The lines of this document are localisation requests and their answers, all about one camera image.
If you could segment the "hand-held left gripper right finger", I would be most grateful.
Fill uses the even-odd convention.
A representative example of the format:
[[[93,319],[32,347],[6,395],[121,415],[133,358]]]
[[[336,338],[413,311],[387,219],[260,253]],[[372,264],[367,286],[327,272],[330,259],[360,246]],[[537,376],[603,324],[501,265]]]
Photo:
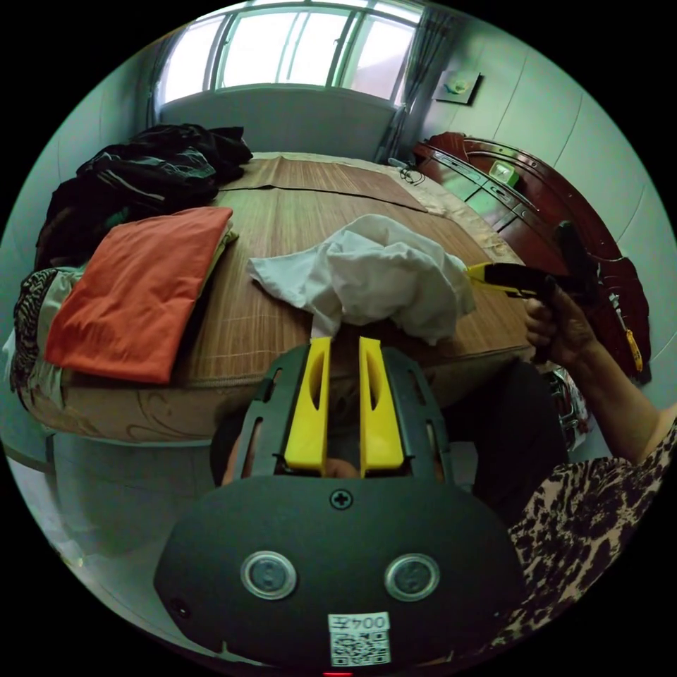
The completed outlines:
[[[397,471],[404,452],[380,341],[360,338],[359,368],[360,470]]]

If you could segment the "person's right hand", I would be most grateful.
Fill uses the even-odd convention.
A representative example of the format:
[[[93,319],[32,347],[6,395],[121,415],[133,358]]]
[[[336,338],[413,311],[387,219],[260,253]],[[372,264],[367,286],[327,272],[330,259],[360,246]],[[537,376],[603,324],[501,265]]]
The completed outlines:
[[[583,310],[559,287],[546,301],[525,301],[526,339],[545,360],[562,367],[575,367],[600,353],[598,341]]]

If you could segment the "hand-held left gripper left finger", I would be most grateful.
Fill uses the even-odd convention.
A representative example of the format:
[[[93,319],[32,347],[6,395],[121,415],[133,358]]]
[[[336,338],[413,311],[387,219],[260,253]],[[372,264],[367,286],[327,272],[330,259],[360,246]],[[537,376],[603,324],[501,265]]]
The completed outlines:
[[[331,339],[312,339],[300,376],[284,453],[284,460],[290,470],[326,470],[330,362]]]

